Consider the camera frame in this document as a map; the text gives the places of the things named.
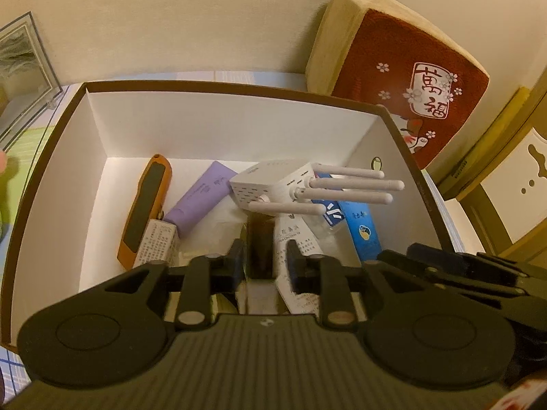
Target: cardboard box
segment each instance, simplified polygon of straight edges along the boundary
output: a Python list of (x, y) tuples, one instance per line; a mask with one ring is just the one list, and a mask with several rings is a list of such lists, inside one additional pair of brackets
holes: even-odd
[[(259, 161), (308, 159), (370, 168), (406, 188), (370, 211), (384, 249), (451, 249), (441, 215), (393, 121), (380, 106), (239, 84), (189, 81), (84, 83), (64, 109), (22, 198), (6, 257), (1, 342), (15, 349), (36, 311), (123, 272), (116, 258), (138, 180), (167, 157), (171, 208), (213, 160), (240, 172)], [(217, 249), (218, 222), (245, 223), (224, 198), (181, 240)]]

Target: picture frame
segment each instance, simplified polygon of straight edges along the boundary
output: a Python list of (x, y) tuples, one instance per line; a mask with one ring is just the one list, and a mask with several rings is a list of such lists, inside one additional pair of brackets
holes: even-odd
[(27, 12), (0, 29), (0, 149), (8, 151), (62, 93)]

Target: blue box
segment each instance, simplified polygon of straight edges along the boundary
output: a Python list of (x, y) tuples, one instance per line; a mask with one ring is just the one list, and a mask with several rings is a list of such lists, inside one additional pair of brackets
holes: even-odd
[(361, 262), (374, 260), (382, 252), (378, 234), (366, 203), (338, 202), (346, 217), (353, 244)]

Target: lavender cream tube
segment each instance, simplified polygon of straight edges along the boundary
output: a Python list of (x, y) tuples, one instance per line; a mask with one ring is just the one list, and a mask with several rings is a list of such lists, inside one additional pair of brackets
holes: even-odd
[(183, 238), (230, 193), (229, 180), (236, 174), (223, 164), (213, 162), (163, 220), (175, 224), (178, 236)]

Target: metal screw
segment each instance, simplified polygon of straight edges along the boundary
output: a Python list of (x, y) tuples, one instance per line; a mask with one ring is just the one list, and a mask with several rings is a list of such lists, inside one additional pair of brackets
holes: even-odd
[(185, 325), (197, 325), (205, 320), (205, 315), (201, 312), (189, 311), (180, 313), (177, 319), (180, 323)]
[(326, 318), (334, 325), (349, 325), (355, 320), (355, 315), (350, 312), (335, 311), (329, 313)]

